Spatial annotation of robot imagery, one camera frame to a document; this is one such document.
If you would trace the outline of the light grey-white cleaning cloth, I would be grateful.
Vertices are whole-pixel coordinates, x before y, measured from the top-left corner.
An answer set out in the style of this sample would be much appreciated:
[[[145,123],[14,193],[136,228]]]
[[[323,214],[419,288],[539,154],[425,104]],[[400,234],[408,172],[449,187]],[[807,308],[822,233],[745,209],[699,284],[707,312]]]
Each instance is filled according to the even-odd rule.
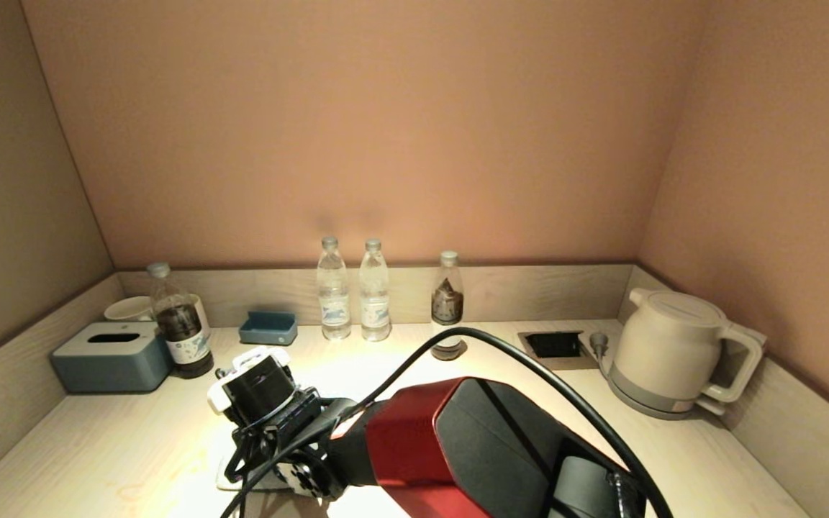
[[[230,480],[226,475],[226,469],[230,464],[232,459],[237,460],[236,468],[242,468],[244,461],[241,460],[240,457],[235,455],[234,450],[231,452],[224,453],[222,455],[220,462],[218,463],[218,469],[216,474],[216,486],[217,489],[220,491],[232,491],[236,492],[239,491],[241,486],[243,485],[243,480],[237,478],[235,480]],[[285,482],[279,476],[279,472],[274,468],[259,481],[257,484],[250,490],[253,493],[292,493],[292,489],[287,482]]]

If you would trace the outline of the small blue plastic tray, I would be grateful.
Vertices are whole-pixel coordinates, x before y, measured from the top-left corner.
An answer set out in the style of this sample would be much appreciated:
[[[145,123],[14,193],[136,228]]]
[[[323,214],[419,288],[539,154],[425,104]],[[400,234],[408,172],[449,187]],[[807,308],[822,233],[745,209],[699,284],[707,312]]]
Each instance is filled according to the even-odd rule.
[[[240,341],[256,345],[283,345],[297,337],[297,320],[293,312],[250,311],[239,328]]]

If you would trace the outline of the clear water bottle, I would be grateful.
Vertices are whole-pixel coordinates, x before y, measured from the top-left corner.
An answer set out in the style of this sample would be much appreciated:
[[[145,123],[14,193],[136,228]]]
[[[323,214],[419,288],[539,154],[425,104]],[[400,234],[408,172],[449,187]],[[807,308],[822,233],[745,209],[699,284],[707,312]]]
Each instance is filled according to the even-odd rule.
[[[316,271],[322,334],[328,340],[350,335],[350,299],[348,269],[339,252],[335,236],[320,240],[322,253]]]
[[[389,268],[381,250],[381,240],[366,240],[365,253],[358,270],[361,334],[366,341],[378,342],[391,332],[389,316]]]

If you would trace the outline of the dark drink bottle blue-print label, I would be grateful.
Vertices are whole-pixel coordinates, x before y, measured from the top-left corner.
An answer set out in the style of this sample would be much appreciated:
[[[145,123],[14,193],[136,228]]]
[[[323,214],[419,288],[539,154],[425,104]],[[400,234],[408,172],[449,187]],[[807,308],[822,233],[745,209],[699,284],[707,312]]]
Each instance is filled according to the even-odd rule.
[[[171,278],[167,263],[151,263],[147,272],[152,279],[152,313],[178,376],[194,379],[208,373],[214,366],[214,357],[207,325],[193,295]]]

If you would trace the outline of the blue-grey tissue box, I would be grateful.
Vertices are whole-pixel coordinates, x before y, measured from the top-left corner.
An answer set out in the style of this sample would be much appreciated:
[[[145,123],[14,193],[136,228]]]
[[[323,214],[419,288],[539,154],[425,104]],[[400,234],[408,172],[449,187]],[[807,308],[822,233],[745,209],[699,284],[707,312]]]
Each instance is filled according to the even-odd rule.
[[[70,394],[141,394],[173,370],[154,322],[92,322],[49,354]]]

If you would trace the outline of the dark drink bottle barcode label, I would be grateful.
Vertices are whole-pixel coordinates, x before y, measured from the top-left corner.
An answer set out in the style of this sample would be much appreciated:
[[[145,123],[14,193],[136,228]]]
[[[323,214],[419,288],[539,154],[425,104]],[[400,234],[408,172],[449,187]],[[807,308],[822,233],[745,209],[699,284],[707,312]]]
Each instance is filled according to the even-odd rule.
[[[463,321],[464,287],[458,253],[444,250],[440,255],[440,268],[435,275],[431,296],[431,321],[434,334],[457,327]],[[449,361],[461,356],[466,344],[461,337],[446,338],[432,347],[431,353],[438,360]]]

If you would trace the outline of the recessed black power socket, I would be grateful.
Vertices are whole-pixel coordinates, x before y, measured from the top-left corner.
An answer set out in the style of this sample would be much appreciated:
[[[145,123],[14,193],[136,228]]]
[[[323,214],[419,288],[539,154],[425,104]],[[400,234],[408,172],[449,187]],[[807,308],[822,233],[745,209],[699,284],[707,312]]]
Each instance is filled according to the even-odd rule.
[[[526,353],[550,371],[598,370],[598,362],[581,340],[579,330],[557,332],[519,332]]]

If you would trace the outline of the grey kettle power plug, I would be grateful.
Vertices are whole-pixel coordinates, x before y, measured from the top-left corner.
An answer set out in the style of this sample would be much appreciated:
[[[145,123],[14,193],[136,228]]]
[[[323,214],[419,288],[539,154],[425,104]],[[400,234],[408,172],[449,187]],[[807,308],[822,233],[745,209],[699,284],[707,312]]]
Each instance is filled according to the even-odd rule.
[[[604,379],[607,378],[608,374],[608,365],[606,364],[607,360],[607,351],[609,350],[609,337],[603,332],[593,332],[589,338],[590,350],[592,351],[592,356],[595,358],[599,373],[602,374]]]

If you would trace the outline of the grey kettle base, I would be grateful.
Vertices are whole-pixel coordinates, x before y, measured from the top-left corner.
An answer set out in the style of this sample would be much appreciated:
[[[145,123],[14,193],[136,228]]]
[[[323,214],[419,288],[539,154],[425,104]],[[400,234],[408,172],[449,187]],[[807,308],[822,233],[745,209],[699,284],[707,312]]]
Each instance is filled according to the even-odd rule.
[[[726,414],[724,404],[700,396],[693,400],[678,400],[651,393],[632,383],[612,362],[606,374],[612,392],[621,400],[644,415],[669,421],[688,419],[695,409],[703,409],[716,417]]]

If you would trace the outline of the white electric kettle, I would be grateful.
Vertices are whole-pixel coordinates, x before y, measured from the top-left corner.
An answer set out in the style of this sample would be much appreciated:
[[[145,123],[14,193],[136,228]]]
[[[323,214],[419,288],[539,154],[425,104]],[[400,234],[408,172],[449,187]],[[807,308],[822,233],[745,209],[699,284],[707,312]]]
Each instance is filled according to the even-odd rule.
[[[633,288],[632,312],[612,362],[636,386],[678,400],[705,396],[717,403],[738,400],[764,354],[762,332],[728,320],[714,304],[675,291]],[[746,348],[728,386],[711,381],[724,341]]]

